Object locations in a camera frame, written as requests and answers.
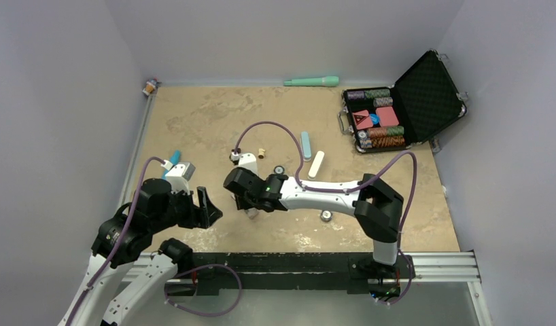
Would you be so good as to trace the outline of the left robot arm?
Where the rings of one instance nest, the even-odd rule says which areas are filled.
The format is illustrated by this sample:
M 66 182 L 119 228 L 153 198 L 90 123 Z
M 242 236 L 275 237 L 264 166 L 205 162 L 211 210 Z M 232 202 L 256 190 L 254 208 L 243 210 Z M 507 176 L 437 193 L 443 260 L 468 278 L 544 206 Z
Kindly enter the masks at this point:
M 84 279 L 61 325 L 124 325 L 170 278 L 183 278 L 194 267 L 193 250 L 174 238 L 164 241 L 147 267 L 122 291 L 118 288 L 153 236 L 167 228 L 211 227 L 223 212 L 198 187 L 175 192 L 164 179 L 147 179 L 137 201 L 122 205 L 99 228 Z

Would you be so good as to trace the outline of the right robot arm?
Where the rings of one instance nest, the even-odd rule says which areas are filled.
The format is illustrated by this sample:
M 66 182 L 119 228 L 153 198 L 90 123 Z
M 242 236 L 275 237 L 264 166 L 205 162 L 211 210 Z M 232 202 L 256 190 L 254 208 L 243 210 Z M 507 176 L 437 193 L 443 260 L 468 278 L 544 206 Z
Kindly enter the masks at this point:
M 373 241 L 371 266 L 379 276 L 398 267 L 398 235 L 404 198 L 382 179 L 365 174 L 359 181 L 327 183 L 303 181 L 272 174 L 261 179 L 254 172 L 236 167 L 223 186 L 234 194 L 239 210 L 292 211 L 315 209 L 356 218 Z

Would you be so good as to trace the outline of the light blue white stapler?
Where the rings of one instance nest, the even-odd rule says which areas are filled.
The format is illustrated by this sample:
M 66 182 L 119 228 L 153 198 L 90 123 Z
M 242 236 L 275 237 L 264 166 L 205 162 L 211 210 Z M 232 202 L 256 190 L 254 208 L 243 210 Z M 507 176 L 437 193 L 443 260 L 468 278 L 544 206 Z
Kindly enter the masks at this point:
M 304 162 L 309 162 L 312 158 L 311 140 L 307 131 L 302 131 L 300 134 L 300 144 L 302 148 L 302 157 Z

